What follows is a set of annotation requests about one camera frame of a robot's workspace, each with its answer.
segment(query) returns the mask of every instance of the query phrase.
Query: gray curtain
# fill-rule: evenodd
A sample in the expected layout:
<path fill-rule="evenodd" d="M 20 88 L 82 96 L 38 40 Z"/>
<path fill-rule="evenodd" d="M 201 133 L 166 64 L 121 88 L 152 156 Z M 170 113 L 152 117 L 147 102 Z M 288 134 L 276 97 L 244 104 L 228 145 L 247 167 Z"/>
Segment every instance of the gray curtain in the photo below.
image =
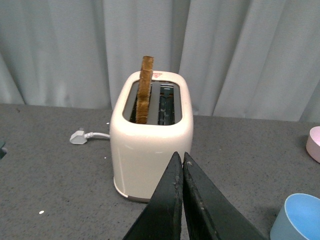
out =
<path fill-rule="evenodd" d="M 195 115 L 320 123 L 319 0 L 1 0 L 0 102 L 111 109 L 142 57 Z"/>

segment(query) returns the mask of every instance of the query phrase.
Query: cream toaster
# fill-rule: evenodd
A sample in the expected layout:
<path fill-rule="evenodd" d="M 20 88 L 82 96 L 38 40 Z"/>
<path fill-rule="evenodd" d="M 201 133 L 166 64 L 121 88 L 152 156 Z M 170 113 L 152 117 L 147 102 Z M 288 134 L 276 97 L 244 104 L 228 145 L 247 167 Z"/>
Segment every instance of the cream toaster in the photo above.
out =
<path fill-rule="evenodd" d="M 140 72 L 125 82 L 110 121 L 113 182 L 125 198 L 148 202 L 174 152 L 190 153 L 193 113 L 188 86 L 173 72 L 153 71 L 146 124 L 135 123 Z"/>

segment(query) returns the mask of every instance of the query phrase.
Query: gray table surface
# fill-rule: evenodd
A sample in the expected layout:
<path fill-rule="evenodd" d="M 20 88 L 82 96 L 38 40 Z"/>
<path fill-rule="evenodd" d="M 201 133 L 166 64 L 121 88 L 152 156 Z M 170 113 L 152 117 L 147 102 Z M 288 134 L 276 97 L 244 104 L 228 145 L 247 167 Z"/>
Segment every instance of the gray table surface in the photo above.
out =
<path fill-rule="evenodd" d="M 69 142 L 82 127 L 108 133 L 112 112 L 0 104 L 0 239 L 122 239 L 145 203 L 119 195 L 110 142 Z M 320 164 L 306 152 L 317 123 L 194 117 L 191 156 L 263 235 L 287 196 L 320 198 Z M 185 219 L 181 239 L 189 239 Z"/>

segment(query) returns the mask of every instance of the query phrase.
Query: pink cup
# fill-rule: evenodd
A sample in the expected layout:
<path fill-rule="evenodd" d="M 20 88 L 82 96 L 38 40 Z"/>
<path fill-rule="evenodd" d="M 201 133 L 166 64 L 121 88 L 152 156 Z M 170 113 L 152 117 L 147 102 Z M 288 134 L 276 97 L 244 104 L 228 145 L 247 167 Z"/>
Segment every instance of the pink cup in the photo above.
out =
<path fill-rule="evenodd" d="M 314 160 L 320 163 L 320 126 L 311 128 L 306 150 Z"/>

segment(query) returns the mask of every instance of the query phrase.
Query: blue bowl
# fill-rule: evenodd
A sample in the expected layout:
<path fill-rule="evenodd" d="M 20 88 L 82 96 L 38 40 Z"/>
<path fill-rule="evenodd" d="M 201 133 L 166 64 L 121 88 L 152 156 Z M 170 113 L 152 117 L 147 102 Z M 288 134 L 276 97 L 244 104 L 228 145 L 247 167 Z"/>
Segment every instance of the blue bowl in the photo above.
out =
<path fill-rule="evenodd" d="M 271 240 L 320 240 L 320 199 L 304 193 L 287 197 L 270 232 Z"/>

